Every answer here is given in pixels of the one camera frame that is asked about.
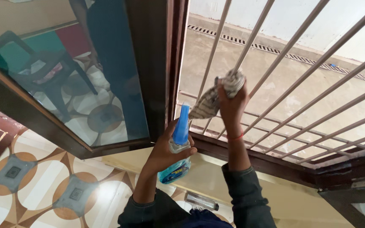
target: rag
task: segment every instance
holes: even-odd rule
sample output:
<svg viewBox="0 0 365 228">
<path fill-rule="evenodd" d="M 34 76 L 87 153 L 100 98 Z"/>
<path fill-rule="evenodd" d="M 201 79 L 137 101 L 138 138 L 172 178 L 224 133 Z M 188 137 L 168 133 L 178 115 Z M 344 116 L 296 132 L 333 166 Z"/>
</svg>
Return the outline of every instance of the rag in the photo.
<svg viewBox="0 0 365 228">
<path fill-rule="evenodd" d="M 188 114 L 188 119 L 208 119 L 218 114 L 220 106 L 217 82 L 218 77 L 215 78 L 215 85 L 207 90 L 192 108 Z M 222 78 L 221 83 L 226 91 L 227 97 L 231 99 L 242 88 L 245 83 L 245 76 L 240 71 L 233 74 L 232 69 Z"/>
</svg>

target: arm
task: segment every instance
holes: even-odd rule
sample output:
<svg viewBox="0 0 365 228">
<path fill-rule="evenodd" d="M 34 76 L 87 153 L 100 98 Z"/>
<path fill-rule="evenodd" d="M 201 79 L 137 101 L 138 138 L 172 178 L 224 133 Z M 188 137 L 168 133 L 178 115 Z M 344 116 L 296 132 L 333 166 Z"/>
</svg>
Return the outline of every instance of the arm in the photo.
<svg viewBox="0 0 365 228">
<path fill-rule="evenodd" d="M 268 200 L 261 195 L 261 186 L 249 160 L 243 142 L 240 120 L 250 98 L 246 82 L 233 99 L 228 99 L 218 84 L 221 116 L 228 137 L 229 162 L 222 166 L 229 194 L 233 198 L 232 210 L 236 227 L 275 227 Z"/>
<path fill-rule="evenodd" d="M 175 120 L 169 124 L 143 166 L 134 193 L 129 198 L 124 212 L 119 215 L 118 224 L 121 227 L 153 227 L 157 173 L 197 152 L 197 149 L 192 147 L 194 141 L 191 136 L 188 137 L 188 140 L 192 148 L 178 154 L 170 152 L 168 141 L 173 134 L 177 121 Z"/>
<path fill-rule="evenodd" d="M 74 15 L 77 18 L 78 23 L 80 24 L 84 35 L 87 39 L 88 45 L 91 50 L 91 61 L 92 63 L 100 70 L 102 70 L 102 65 L 99 63 L 97 51 L 94 48 L 93 41 L 90 36 L 90 32 L 88 30 L 87 25 L 87 4 L 85 0 L 69 0 L 70 6 L 73 9 Z"/>
</svg>

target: blue glass cleaner bottle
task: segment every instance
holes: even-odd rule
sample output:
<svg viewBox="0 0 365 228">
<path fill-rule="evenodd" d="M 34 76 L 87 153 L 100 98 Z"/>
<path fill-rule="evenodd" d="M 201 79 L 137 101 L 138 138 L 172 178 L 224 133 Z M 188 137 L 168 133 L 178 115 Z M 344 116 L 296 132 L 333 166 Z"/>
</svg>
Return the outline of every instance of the blue glass cleaner bottle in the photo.
<svg viewBox="0 0 365 228">
<path fill-rule="evenodd" d="M 180 118 L 178 119 L 176 128 L 173 132 L 173 137 L 169 141 L 171 153 L 180 153 L 181 151 L 191 147 L 188 141 L 188 112 L 189 106 L 182 104 Z M 164 171 L 159 172 L 157 176 L 161 183 L 170 184 L 171 182 L 174 182 L 185 176 L 185 174 L 188 173 L 190 167 L 191 162 L 189 161 L 188 157 L 174 163 Z"/>
</svg>

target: concrete ground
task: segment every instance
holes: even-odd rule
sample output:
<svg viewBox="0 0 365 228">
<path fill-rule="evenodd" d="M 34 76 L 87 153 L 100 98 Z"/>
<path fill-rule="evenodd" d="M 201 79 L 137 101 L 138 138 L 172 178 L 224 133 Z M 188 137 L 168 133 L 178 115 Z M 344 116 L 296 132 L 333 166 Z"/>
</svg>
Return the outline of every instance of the concrete ground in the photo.
<svg viewBox="0 0 365 228">
<path fill-rule="evenodd" d="M 198 95 L 213 41 L 214 37 L 188 29 L 180 78 L 180 90 Z M 229 41 L 221 40 L 219 42 L 205 83 L 204 92 L 213 85 L 214 78 L 216 76 L 224 76 L 228 70 L 235 66 L 243 48 L 243 45 L 231 43 Z M 276 57 L 277 55 L 275 54 L 258 49 L 250 49 L 246 59 L 241 65 L 242 71 L 247 77 L 247 87 L 249 92 L 253 89 Z M 258 114 L 263 113 L 263 111 L 276 101 L 280 95 L 282 95 L 307 69 L 309 69 L 310 66 L 311 65 L 302 62 L 284 58 L 270 77 L 265 81 L 263 86 L 250 100 L 246 107 L 246 111 Z M 283 102 L 276 106 L 276 108 L 273 109 L 267 117 L 285 120 L 342 77 L 344 77 L 344 75 L 319 68 Z M 306 127 L 363 93 L 365 93 L 365 81 L 352 78 L 336 91 L 332 92 L 330 95 L 309 108 L 302 115 L 298 116 L 291 123 Z M 178 101 L 186 101 L 191 106 L 195 104 L 195 99 L 180 94 L 178 95 Z M 365 101 L 315 127 L 314 130 L 324 133 L 332 133 L 363 118 L 365 118 Z M 254 120 L 256 120 L 256 117 L 246 114 L 243 115 L 242 118 L 242 122 L 247 124 L 252 123 Z M 195 120 L 193 124 L 204 127 L 206 122 L 207 120 Z M 277 125 L 278 124 L 266 120 L 262 120 L 257 124 L 257 126 L 268 129 L 272 129 Z M 209 129 L 216 132 L 220 132 L 223 127 L 224 125 L 220 118 L 214 118 L 209 125 Z M 294 128 L 285 126 L 278 132 L 292 135 L 297 131 L 298 130 Z M 264 134 L 265 132 L 260 130 L 251 129 L 244 138 L 250 142 L 255 142 Z M 365 124 L 345 132 L 339 135 L 339 137 L 351 141 L 365 137 Z M 299 136 L 299 138 L 314 141 L 318 139 L 319 136 L 304 133 Z M 271 147 L 283 139 L 283 137 L 271 135 L 260 144 L 265 147 Z M 343 143 L 334 140 L 327 140 L 321 144 L 331 148 L 343 145 Z M 290 152 L 302 145 L 304 144 L 292 140 L 278 149 L 282 152 Z M 324 151 L 325 150 L 320 148 L 310 147 L 304 151 L 296 153 L 295 155 L 307 158 Z"/>
</svg>

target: person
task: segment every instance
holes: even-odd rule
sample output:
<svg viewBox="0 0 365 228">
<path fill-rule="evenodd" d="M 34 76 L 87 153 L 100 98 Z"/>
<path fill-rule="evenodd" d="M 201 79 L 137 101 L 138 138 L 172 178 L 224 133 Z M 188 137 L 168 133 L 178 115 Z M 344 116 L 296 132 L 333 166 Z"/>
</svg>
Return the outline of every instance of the person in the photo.
<svg viewBox="0 0 365 228">
<path fill-rule="evenodd" d="M 242 139 L 240 120 L 249 102 L 246 82 L 233 99 L 228 99 L 225 90 L 218 83 L 220 112 L 225 123 L 228 138 L 228 163 L 222 166 L 229 194 L 232 197 L 234 223 L 237 228 L 275 227 L 267 199 L 261 195 L 255 170 Z M 169 151 L 171 138 L 177 120 L 170 122 L 164 134 L 158 139 L 146 164 L 142 168 L 133 195 L 124 211 L 118 217 L 121 228 L 129 227 L 182 227 L 182 228 L 228 228 L 229 223 L 220 220 L 209 210 L 183 210 L 167 194 L 156 189 L 157 173 L 170 165 L 185 159 L 197 149 L 191 147 L 178 154 Z M 194 142 L 189 137 L 191 146 Z"/>
<path fill-rule="evenodd" d="M 69 0 L 91 54 L 119 98 L 128 140 L 149 137 L 124 0 Z"/>
</svg>

